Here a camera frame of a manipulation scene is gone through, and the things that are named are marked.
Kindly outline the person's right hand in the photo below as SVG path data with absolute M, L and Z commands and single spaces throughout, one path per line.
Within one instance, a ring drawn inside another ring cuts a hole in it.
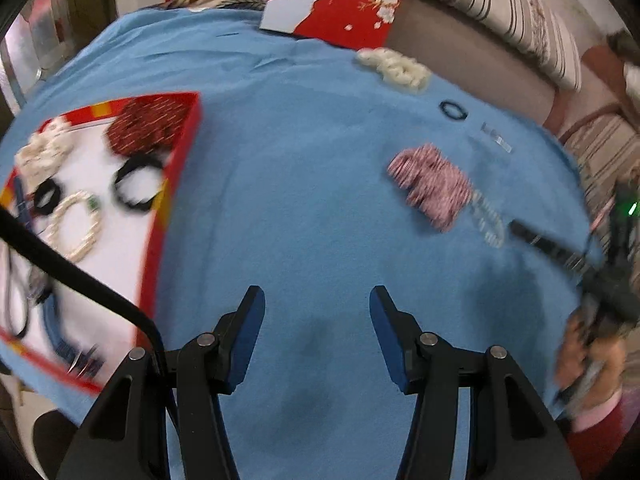
M 554 381 L 559 392 L 580 382 L 582 394 L 575 393 L 564 412 L 575 426 L 587 426 L 581 418 L 602 419 L 622 396 L 622 375 L 626 362 L 623 337 L 597 338 L 588 344 L 588 328 L 582 309 L 568 318 L 556 354 Z

